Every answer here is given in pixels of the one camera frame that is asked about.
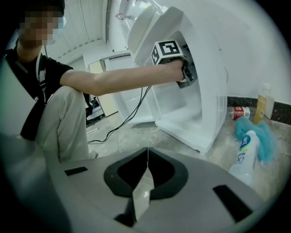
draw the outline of knee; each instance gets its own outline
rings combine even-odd
[[[85,99],[84,99],[83,93],[76,90],[73,87],[62,86],[55,92],[53,97],[54,96],[67,103],[70,103],[70,104],[74,103],[74,105],[77,105],[78,107],[82,107],[82,109],[85,108]]]

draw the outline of black t-shirt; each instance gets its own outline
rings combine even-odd
[[[64,65],[60,62],[57,62],[54,59],[42,56],[39,67],[43,77],[45,76],[45,81],[40,82],[36,78],[37,58],[30,63],[21,64],[26,70],[21,69],[16,64],[17,61],[16,49],[8,50],[6,59],[11,69],[15,73],[16,77],[22,84],[22,86],[27,90],[27,92],[36,102],[29,116],[27,117],[21,131],[22,137],[29,140],[34,140],[37,133],[41,115],[43,113],[43,110],[48,99],[52,94],[56,92],[56,90],[60,88],[60,78],[62,77],[62,75],[66,71],[72,70],[73,68],[68,65]],[[41,84],[45,83],[44,90],[45,97],[42,89],[43,86],[41,87],[40,83]]]

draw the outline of hand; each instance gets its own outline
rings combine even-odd
[[[170,63],[165,64],[167,66],[167,71],[171,76],[174,76],[175,81],[182,81],[184,79],[182,67],[184,61],[182,59],[176,59]]]

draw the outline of man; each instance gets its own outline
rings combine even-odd
[[[41,55],[64,15],[64,0],[26,3],[20,16],[19,38],[7,61],[36,104],[21,135],[36,140],[49,156],[60,161],[89,157],[83,93],[101,96],[139,87],[183,80],[183,62],[106,71],[93,74]]]

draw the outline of ceiling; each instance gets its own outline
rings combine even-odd
[[[55,44],[46,47],[48,57],[53,59],[59,59],[82,45],[105,37],[102,13],[103,4],[107,4],[107,0],[65,0],[65,4],[67,23],[64,31]]]

